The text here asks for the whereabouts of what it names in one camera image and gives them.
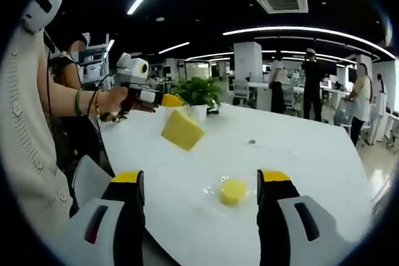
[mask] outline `floor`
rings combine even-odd
[[[216,84],[223,91],[221,102],[232,104],[233,93],[228,92],[227,81],[217,81]],[[323,107],[322,118],[328,121],[328,123],[334,124],[334,113],[334,109]],[[358,142],[357,151],[362,160],[365,175],[372,185],[373,203],[377,204],[386,193],[395,177],[395,171],[398,169],[396,165],[399,161],[399,151],[395,153],[395,150],[391,148],[387,149],[386,138],[373,146],[366,144],[364,142],[365,138],[366,136],[363,135],[362,140]]]

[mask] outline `potted plant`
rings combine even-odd
[[[193,107],[199,120],[206,117],[206,109],[220,106],[219,96],[222,90],[214,84],[213,79],[193,77],[191,80],[176,82],[171,86],[171,92],[179,95]]]

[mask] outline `ceiling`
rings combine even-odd
[[[143,58],[159,61],[167,57],[186,59],[232,51],[235,42],[260,43],[263,50],[304,51],[347,57],[358,51],[344,45],[284,36],[308,37],[341,42],[389,56],[355,40],[318,32],[267,31],[223,36],[224,32],[262,26],[306,26],[330,29],[384,46],[386,17],[372,0],[308,0],[307,14],[268,14],[255,0],[145,0],[133,15],[127,11],[134,0],[63,0],[48,31],[55,42],[66,34],[89,31],[92,44],[101,43],[109,33],[115,44],[110,58],[122,52],[143,52]],[[163,22],[156,19],[165,18]],[[258,39],[259,37],[277,37]],[[190,45],[158,55],[174,45]]]

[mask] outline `green plant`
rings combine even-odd
[[[171,92],[179,95],[190,105],[220,105],[219,96],[222,90],[214,84],[213,79],[193,77],[189,81],[176,82],[171,86]]]

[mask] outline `green bracelet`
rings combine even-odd
[[[76,113],[77,116],[82,116],[83,115],[83,113],[82,113],[82,111],[80,110],[80,107],[79,107],[79,99],[80,99],[80,92],[81,91],[82,90],[78,90],[77,93],[76,93],[76,96],[75,96],[75,113]]]

